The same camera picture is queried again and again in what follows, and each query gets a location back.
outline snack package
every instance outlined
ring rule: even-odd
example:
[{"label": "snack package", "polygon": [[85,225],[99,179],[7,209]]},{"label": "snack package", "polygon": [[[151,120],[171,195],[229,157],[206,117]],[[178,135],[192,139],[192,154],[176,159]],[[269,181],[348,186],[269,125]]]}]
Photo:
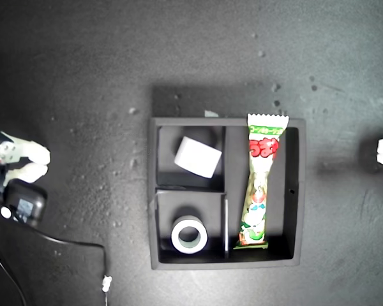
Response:
[{"label": "snack package", "polygon": [[288,120],[287,116],[248,114],[250,175],[239,240],[234,249],[268,247],[265,241],[268,173]]}]

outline roll of tape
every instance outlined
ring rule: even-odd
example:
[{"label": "roll of tape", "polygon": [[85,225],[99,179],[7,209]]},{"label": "roll of tape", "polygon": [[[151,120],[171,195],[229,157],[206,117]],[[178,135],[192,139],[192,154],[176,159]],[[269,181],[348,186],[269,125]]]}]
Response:
[{"label": "roll of tape", "polygon": [[[198,235],[193,241],[184,241],[180,239],[179,234],[185,228],[195,228]],[[192,215],[184,215],[178,218],[173,225],[172,243],[173,246],[184,254],[194,254],[201,251],[207,243],[207,231],[202,221]]]}]

